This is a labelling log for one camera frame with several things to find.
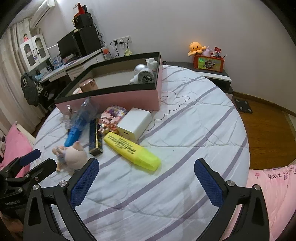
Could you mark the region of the pink pig doll figure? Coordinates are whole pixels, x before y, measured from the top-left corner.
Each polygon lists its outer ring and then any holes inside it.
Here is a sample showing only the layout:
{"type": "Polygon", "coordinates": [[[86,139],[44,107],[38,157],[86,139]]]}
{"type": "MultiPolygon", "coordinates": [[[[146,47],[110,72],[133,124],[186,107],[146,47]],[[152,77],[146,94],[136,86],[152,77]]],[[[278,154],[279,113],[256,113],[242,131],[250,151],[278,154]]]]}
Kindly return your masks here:
{"type": "Polygon", "coordinates": [[[63,165],[72,170],[79,170],[87,163],[88,157],[79,141],[69,147],[59,146],[52,149],[57,157],[56,171],[60,172],[63,165]]]}

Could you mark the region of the dark blue gold lipstick box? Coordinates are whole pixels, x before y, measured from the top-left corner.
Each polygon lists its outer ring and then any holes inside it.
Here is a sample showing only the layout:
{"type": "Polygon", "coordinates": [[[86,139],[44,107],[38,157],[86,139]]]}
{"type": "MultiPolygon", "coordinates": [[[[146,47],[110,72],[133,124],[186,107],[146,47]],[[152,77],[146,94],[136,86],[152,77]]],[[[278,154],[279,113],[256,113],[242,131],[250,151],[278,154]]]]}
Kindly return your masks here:
{"type": "Polygon", "coordinates": [[[92,156],[98,156],[103,152],[102,135],[99,129],[99,120],[95,118],[89,126],[89,154],[92,156]]]}

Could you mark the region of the blue highlighter marker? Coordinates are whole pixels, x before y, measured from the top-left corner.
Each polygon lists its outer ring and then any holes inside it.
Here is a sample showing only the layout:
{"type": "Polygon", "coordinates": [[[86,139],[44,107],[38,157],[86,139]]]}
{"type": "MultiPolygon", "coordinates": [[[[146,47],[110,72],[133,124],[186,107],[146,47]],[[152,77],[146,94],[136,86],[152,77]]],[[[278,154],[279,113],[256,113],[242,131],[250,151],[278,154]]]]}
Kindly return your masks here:
{"type": "Polygon", "coordinates": [[[64,146],[70,147],[74,144],[74,142],[78,141],[84,129],[85,127],[73,126],[68,134],[68,137],[64,143],[64,146]]]}

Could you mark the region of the yellow highlighter marker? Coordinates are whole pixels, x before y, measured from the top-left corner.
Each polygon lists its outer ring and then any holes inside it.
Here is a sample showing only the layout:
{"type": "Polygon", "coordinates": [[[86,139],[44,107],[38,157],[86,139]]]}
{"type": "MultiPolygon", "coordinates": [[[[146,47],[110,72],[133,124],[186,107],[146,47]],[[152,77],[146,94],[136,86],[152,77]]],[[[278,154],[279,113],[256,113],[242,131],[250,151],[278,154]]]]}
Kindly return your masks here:
{"type": "Polygon", "coordinates": [[[150,171],[156,171],[161,160],[146,148],[115,133],[109,132],[103,140],[128,161],[150,171]]]}

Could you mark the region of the pink building block toy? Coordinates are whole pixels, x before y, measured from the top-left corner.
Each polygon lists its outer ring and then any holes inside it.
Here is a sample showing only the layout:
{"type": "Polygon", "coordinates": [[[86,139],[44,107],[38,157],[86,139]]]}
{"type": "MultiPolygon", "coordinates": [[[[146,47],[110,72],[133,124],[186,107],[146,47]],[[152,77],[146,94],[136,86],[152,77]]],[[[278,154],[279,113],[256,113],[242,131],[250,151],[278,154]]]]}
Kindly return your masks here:
{"type": "Polygon", "coordinates": [[[99,118],[99,132],[106,135],[109,132],[118,133],[117,125],[125,117],[127,110],[121,106],[108,107],[99,118]]]}

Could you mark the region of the white power adapter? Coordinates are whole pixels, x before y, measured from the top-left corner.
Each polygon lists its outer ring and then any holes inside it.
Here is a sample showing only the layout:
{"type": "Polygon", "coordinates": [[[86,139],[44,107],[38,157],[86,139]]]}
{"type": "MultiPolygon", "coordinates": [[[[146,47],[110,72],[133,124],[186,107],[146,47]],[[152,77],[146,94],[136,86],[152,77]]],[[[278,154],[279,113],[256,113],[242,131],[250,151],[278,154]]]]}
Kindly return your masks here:
{"type": "Polygon", "coordinates": [[[124,138],[137,142],[152,121],[149,111],[132,108],[117,124],[116,128],[124,138]]]}

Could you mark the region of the rose gold metal cup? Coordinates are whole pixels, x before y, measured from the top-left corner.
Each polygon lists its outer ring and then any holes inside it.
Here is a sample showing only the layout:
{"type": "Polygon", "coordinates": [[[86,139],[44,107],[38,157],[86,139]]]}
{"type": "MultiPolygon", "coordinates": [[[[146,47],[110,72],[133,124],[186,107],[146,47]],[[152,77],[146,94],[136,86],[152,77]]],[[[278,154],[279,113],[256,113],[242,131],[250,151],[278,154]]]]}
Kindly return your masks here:
{"type": "Polygon", "coordinates": [[[79,84],[79,88],[83,93],[97,90],[98,86],[94,78],[88,78],[79,84]]]}

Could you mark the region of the white silver rabbit figure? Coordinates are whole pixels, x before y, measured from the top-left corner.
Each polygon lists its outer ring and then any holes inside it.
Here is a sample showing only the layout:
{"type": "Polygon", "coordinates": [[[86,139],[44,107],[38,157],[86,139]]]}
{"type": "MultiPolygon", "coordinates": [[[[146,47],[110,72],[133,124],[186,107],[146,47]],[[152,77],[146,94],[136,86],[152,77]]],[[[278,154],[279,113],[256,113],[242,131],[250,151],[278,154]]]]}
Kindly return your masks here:
{"type": "Polygon", "coordinates": [[[151,73],[155,73],[158,66],[158,61],[156,61],[154,58],[146,59],[146,64],[138,64],[135,66],[133,73],[134,75],[137,75],[142,70],[150,71],[151,73]]]}

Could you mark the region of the white wall-plug night light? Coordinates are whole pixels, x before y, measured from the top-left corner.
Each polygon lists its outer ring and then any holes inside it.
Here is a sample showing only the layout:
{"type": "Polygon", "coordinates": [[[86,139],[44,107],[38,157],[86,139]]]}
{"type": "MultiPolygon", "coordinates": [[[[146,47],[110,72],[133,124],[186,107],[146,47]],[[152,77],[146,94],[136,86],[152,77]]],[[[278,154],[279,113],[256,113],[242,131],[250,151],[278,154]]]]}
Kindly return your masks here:
{"type": "Polygon", "coordinates": [[[154,82],[155,74],[145,65],[137,65],[134,68],[134,77],[130,80],[130,83],[152,83],[154,82]]]}

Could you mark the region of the black jacket on chair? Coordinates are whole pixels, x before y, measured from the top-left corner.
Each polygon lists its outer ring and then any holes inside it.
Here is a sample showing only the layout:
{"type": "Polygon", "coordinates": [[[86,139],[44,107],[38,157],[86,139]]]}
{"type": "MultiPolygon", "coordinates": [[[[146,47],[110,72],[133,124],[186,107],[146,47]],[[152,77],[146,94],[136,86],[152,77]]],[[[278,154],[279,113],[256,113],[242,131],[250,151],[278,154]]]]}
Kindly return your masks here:
{"type": "Polygon", "coordinates": [[[24,97],[29,105],[37,107],[39,100],[44,92],[41,83],[29,73],[24,73],[21,77],[21,88],[24,97]]]}

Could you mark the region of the white desk with drawers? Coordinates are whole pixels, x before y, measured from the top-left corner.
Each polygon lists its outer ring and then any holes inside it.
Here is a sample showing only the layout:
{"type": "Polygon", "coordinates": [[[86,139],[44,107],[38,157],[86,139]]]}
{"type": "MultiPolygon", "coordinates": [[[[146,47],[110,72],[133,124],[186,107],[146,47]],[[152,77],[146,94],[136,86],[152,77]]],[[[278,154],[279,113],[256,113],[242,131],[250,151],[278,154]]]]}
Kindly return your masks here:
{"type": "Polygon", "coordinates": [[[66,65],[63,65],[47,75],[45,75],[39,82],[44,83],[46,81],[55,81],[65,75],[70,77],[73,81],[80,73],[86,70],[89,66],[103,62],[105,60],[103,51],[107,50],[106,47],[96,50],[95,52],[84,56],[82,58],[78,58],[66,65]]]}

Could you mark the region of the orange-lid water bottle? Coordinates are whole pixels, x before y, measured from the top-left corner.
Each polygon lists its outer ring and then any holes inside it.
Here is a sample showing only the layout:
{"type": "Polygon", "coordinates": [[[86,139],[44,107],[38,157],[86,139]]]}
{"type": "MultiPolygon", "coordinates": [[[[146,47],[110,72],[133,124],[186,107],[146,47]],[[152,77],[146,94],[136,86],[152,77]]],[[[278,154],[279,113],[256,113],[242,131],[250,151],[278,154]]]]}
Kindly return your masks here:
{"type": "Polygon", "coordinates": [[[105,60],[111,59],[110,52],[109,52],[108,48],[104,48],[102,51],[103,51],[103,55],[104,55],[105,60]]]}

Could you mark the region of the black computer tower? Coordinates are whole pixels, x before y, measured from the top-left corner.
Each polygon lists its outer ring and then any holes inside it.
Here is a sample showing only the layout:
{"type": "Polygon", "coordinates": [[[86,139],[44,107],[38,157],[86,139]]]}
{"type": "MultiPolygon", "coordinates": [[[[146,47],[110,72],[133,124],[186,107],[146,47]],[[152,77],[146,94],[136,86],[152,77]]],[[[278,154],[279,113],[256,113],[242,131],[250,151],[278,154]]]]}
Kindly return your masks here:
{"type": "Polygon", "coordinates": [[[102,47],[94,25],[76,31],[74,40],[80,57],[89,55],[102,47]]]}

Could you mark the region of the black speaker box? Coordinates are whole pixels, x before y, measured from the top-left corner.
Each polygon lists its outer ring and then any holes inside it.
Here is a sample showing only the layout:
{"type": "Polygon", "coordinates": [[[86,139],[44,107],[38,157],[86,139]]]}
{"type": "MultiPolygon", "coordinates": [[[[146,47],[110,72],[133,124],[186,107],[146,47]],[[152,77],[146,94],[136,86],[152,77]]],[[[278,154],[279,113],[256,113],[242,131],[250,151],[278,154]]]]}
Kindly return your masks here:
{"type": "Polygon", "coordinates": [[[93,25],[92,15],[90,13],[84,13],[76,16],[74,19],[75,29],[81,29],[93,25]]]}

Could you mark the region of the wall power outlet strip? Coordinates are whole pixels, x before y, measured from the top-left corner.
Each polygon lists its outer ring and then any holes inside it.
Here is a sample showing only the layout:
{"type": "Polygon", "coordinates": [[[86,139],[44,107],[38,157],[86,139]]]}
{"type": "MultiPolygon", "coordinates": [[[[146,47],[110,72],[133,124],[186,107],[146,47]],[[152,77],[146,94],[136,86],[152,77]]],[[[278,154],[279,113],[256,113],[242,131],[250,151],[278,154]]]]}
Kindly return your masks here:
{"type": "Polygon", "coordinates": [[[126,36],[126,37],[121,37],[121,38],[116,38],[114,41],[117,41],[118,44],[130,44],[132,42],[131,36],[126,36]]]}

